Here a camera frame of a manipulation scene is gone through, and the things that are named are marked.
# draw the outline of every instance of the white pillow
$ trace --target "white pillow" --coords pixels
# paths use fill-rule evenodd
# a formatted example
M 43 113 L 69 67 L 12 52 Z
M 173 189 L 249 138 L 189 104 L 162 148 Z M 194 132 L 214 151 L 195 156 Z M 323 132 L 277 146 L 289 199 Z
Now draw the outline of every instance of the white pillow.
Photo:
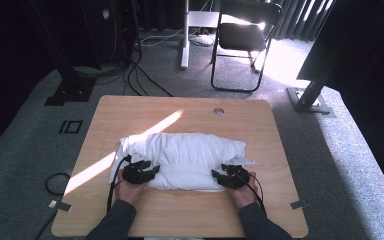
M 148 187 L 220 191 L 224 188 L 212 177 L 212 169 L 237 156 L 244 156 L 245 143 L 203 133 L 155 133 L 131 135 L 120 139 L 120 147 L 110 174 L 112 181 L 122 158 L 136 151 L 160 166 Z

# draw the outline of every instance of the sleeve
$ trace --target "sleeve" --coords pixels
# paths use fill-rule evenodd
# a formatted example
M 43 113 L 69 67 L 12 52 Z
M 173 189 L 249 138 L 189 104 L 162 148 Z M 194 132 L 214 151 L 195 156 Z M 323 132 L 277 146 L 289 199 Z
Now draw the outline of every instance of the sleeve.
M 270 221 L 257 203 L 249 204 L 239 211 L 247 240 L 284 240 L 292 237 L 281 227 Z
M 116 200 L 108 214 L 85 239 L 127 239 L 135 217 L 136 209 L 133 205 L 123 200 Z

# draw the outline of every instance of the table top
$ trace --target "table top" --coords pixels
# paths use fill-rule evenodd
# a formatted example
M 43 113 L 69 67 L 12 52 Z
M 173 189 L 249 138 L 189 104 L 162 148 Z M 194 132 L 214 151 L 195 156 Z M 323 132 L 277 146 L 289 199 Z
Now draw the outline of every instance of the table top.
M 52 226 L 56 236 L 85 236 L 106 214 L 110 168 L 119 138 L 157 132 L 201 132 L 246 142 L 268 218 L 295 238 L 308 234 L 270 105 L 261 100 L 103 96 Z M 147 188 L 136 206 L 132 237 L 243 237 L 226 192 Z

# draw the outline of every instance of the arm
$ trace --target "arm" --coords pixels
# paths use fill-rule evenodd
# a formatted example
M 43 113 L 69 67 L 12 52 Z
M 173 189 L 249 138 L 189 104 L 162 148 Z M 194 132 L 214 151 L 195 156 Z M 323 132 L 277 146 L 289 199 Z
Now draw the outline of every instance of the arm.
M 134 203 L 139 198 L 147 183 L 131 184 L 123 181 L 115 188 L 116 201 L 108 214 L 86 236 L 85 239 L 127 239 L 130 227 L 136 216 Z
M 258 192 L 253 177 L 250 178 L 249 185 L 254 188 L 255 192 Z M 247 186 L 239 189 L 227 188 L 227 191 L 232 195 L 236 206 L 240 209 L 239 218 L 241 219 L 247 240 L 292 239 L 285 230 L 264 215 L 263 210 L 257 203 L 256 196 Z

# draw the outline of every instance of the black chair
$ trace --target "black chair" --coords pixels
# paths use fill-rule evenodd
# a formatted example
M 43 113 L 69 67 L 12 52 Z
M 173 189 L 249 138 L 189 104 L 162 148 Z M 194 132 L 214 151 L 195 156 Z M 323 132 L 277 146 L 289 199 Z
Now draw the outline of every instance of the black chair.
M 244 25 L 233 22 L 222 22 L 223 17 L 232 16 L 244 20 L 250 24 Z M 279 19 L 282 16 L 282 7 L 275 3 L 266 2 L 231 2 L 226 6 L 222 6 L 218 19 L 216 31 L 216 39 L 214 42 L 213 54 L 211 57 L 211 86 L 217 90 L 235 91 L 235 92 L 254 92 L 260 87 L 263 76 L 264 65 L 270 48 L 272 33 L 276 28 Z M 264 28 L 260 28 L 258 24 L 264 23 Z M 220 45 L 222 49 L 239 50 L 239 51 L 265 51 L 260 76 L 257 86 L 252 89 L 236 89 L 218 87 L 214 83 L 214 73 L 216 67 L 216 57 L 239 57 L 232 55 L 217 54 L 217 47 Z M 256 59 L 253 59 L 251 67 L 254 66 Z

